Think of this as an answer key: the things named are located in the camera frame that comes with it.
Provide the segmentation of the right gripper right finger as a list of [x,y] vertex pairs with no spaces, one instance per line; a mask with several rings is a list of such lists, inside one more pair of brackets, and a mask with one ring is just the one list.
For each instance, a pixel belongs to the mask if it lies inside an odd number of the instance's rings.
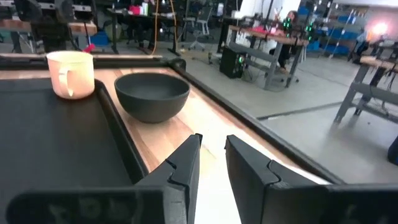
[[226,138],[229,181],[242,224],[330,224],[325,188],[260,153],[235,135]]

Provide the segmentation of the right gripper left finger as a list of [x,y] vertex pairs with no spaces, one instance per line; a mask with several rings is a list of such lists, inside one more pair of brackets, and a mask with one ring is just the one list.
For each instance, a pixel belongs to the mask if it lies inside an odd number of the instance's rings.
[[194,224],[200,174],[201,134],[190,135],[141,179],[136,224]]

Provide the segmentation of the black bowl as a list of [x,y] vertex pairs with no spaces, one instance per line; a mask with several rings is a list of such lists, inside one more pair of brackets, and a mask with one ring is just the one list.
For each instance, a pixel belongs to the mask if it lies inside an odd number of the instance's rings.
[[130,73],[117,78],[114,88],[123,109],[143,123],[161,123],[180,112],[190,85],[163,73]]

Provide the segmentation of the orange mug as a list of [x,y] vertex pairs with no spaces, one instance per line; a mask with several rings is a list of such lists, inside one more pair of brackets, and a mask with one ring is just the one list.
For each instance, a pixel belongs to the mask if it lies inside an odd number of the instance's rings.
[[60,50],[46,55],[55,94],[68,100],[89,96],[95,89],[93,56],[86,52]]

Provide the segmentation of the black plastic tray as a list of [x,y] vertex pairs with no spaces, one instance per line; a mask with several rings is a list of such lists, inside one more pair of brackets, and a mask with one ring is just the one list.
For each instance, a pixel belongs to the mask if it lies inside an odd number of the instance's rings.
[[48,78],[0,80],[0,224],[27,190],[125,187],[147,173],[103,82],[65,100]]

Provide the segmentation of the black computer with green light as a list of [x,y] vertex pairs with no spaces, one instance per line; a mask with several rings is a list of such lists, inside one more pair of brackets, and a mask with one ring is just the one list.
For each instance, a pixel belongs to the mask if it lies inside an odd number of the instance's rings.
[[219,71],[228,78],[241,78],[245,66],[246,54],[230,48],[224,48]]

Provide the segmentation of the person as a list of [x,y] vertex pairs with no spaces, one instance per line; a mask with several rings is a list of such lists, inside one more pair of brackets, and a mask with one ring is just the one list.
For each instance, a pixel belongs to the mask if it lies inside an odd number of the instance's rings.
[[[294,25],[297,23],[298,21],[298,12],[297,11],[289,11],[289,13],[287,14],[286,19],[289,20],[289,22]],[[292,48],[291,45],[287,45],[284,44],[281,48],[280,51],[280,55],[279,55],[279,59],[278,59],[278,63],[280,65],[280,71],[284,72],[284,73],[288,73],[286,67],[285,67],[285,63],[286,61],[290,58],[290,49]]]

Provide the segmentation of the wooden workbench grey legs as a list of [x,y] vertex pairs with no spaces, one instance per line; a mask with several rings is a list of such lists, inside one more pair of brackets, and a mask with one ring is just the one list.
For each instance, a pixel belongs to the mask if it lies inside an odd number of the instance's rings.
[[[244,63],[248,66],[259,69],[265,73],[265,90],[271,90],[272,81],[282,81],[286,88],[288,88],[292,82],[298,82],[298,78],[295,76],[297,65],[299,64],[300,56],[302,55],[303,49],[309,44],[309,41],[299,37],[284,37],[282,35],[274,35],[270,32],[258,32],[253,28],[242,28],[239,26],[229,26],[231,35],[227,46],[239,53],[246,54]],[[236,36],[238,34],[246,34],[251,38],[251,46],[248,47],[243,44],[236,42]],[[254,44],[256,40],[263,40],[268,42],[273,40],[277,42],[275,52],[269,54],[261,49],[255,49]],[[294,55],[293,64],[288,73],[278,71],[277,64],[283,45],[291,45],[296,47],[297,51]]]
[[340,123],[350,108],[356,108],[354,112],[356,116],[359,116],[362,111],[366,111],[398,124],[398,115],[383,111],[381,106],[377,107],[376,105],[369,104],[370,100],[374,98],[398,106],[398,93],[383,90],[382,88],[363,82],[370,67],[383,68],[387,72],[398,73],[398,61],[389,62],[388,60],[381,60],[372,56],[363,56],[360,62],[361,66],[349,86],[348,92],[334,118],[334,122]]

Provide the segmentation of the grey office chair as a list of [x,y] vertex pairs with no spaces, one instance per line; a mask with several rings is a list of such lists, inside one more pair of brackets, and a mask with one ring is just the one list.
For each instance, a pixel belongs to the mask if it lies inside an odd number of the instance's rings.
[[190,44],[188,50],[196,49],[196,47],[201,48],[205,51],[205,45],[201,43],[198,38],[205,37],[207,39],[214,39],[210,34],[208,22],[212,15],[212,7],[204,7],[196,17],[189,17],[185,20],[188,22],[187,32],[191,33],[195,40]]

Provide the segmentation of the blue bin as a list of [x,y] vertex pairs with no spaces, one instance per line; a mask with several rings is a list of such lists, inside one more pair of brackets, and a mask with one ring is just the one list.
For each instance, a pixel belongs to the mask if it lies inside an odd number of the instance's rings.
[[97,34],[90,36],[90,43],[95,47],[105,47],[109,44],[108,36],[105,31],[99,31]]

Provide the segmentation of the black-legged desk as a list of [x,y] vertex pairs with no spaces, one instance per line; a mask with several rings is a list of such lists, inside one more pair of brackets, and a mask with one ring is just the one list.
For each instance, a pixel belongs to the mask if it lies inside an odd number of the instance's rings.
[[[167,50],[177,57],[180,56],[180,53],[178,53],[177,50],[177,45],[178,45],[178,20],[174,18],[174,14],[172,14],[172,17],[167,17],[165,14],[158,14],[158,13],[153,13],[151,16],[145,16],[145,15],[134,15],[130,14],[129,11],[126,9],[108,9],[108,11],[111,13],[111,21],[112,21],[112,45],[111,48],[114,53],[119,54],[118,47],[117,47],[117,40],[116,40],[116,28],[118,24],[118,17],[123,16],[123,22],[127,24],[128,27],[131,26],[131,24],[135,25],[138,24],[138,22],[149,22],[152,25],[151,35],[149,39],[149,45],[152,46],[152,48],[144,48],[144,47],[138,47],[139,50],[144,52],[147,55],[153,55],[155,54],[155,51],[157,49],[158,43],[157,43],[157,36],[160,34],[160,29],[161,26],[158,26],[158,23],[161,23],[162,21],[172,21],[174,24],[172,28],[174,28],[173,31],[173,45],[172,48],[168,48]],[[135,31],[135,27],[132,26],[132,28],[128,28],[127,33],[132,34]]]

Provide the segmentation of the blue shelving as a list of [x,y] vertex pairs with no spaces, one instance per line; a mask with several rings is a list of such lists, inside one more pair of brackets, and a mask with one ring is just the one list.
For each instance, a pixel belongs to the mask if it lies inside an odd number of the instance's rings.
[[354,9],[346,14],[330,16],[325,22],[328,30],[326,41],[322,44],[322,54],[330,58],[335,55],[348,56],[365,23],[364,14]]

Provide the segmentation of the bright lamp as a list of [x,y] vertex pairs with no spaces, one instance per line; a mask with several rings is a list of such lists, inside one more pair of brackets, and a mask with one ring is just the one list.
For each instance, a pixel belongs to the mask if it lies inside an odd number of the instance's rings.
[[384,35],[387,34],[388,25],[385,22],[378,22],[371,27],[371,33],[373,35]]

